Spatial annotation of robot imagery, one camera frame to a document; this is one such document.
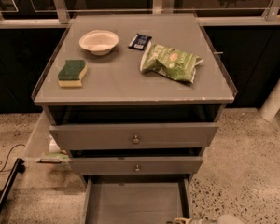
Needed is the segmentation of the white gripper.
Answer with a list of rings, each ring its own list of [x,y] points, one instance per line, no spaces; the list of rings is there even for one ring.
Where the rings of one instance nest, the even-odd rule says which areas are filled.
[[[173,224],[217,224],[214,220],[206,220],[206,219],[200,219],[200,218],[183,218],[178,217],[173,220]]]

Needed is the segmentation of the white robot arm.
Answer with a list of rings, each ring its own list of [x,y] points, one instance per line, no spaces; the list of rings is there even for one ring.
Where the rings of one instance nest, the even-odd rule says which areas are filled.
[[[244,224],[244,222],[233,215],[226,214],[216,220],[178,217],[173,220],[173,224]]]

